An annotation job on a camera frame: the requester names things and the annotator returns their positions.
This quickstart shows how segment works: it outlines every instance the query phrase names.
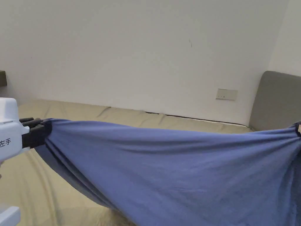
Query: beige bedsheet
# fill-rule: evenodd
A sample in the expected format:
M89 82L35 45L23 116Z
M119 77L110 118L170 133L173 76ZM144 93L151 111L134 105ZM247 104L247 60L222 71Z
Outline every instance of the beige bedsheet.
M135 127L245 133L246 127L148 114L105 106L37 100L19 107L20 118L94 120ZM0 169L0 203L21 208L22 225L128 225L119 214L73 189L34 149L5 161Z

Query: blue fabric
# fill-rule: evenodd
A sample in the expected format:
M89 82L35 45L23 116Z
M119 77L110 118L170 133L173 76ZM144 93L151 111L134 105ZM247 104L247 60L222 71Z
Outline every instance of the blue fabric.
M47 120L40 156L139 226L301 225L296 126L245 134Z

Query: gray headboard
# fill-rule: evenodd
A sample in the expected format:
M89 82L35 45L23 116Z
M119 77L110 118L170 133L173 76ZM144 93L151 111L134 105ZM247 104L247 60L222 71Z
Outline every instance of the gray headboard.
M250 118L255 130L286 128L301 120L301 77L266 71L260 80Z

